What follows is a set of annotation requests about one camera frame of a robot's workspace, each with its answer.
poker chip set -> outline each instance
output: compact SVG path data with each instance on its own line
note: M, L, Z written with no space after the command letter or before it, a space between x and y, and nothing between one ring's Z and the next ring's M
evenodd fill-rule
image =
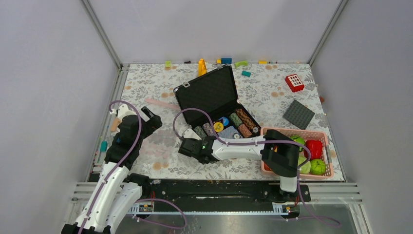
M186 122L201 138L214 136L214 132L219 137L231 139L260 135L259 124L237 102L238 93L231 66L223 66L185 82L176 87L174 93L181 109L198 108L210 115L213 126L200 112L183 113Z

white wall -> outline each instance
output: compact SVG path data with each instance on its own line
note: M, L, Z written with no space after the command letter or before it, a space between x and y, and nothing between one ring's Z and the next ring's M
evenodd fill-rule
M351 0L313 72L375 234L411 233L413 1Z
M0 3L0 233L60 233L116 68L80 1Z
M305 61L340 0L91 0L124 63Z

yellow disc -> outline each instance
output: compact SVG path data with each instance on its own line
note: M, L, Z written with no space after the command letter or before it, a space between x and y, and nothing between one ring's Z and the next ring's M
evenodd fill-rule
M216 132L220 132L224 129L224 125L221 122L214 123L214 129Z

red block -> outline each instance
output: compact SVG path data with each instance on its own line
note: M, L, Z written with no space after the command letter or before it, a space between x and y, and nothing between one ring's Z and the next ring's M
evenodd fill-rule
M287 82L288 87L290 87L293 93L304 89L304 84L302 83L301 79L298 77L297 74L287 76L285 78L285 82Z

basket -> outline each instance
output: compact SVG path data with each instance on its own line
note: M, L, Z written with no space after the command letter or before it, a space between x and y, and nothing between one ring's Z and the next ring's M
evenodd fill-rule
M279 131L280 133L286 135L287 137L291 137L293 135L299 135L302 137L304 140L319 140L323 143L323 154L321 157L321 160L326 165L326 170L323 175L311 175L311 174L300 174L300 178L305 178L305 179L327 179L327 178L332 178L334 175L334 170L333 170L333 162L331 161L331 157L329 156L329 150L328 150L328 137L327 134L324 132L318 132L318 131L308 131L308 130L296 130L296 129L284 129L284 128L261 128L261 135L265 135L267 133L268 129L274 129ZM262 174L264 176L276 176L276 174L272 171L266 170L264 168L264 162L261 161L261 170Z

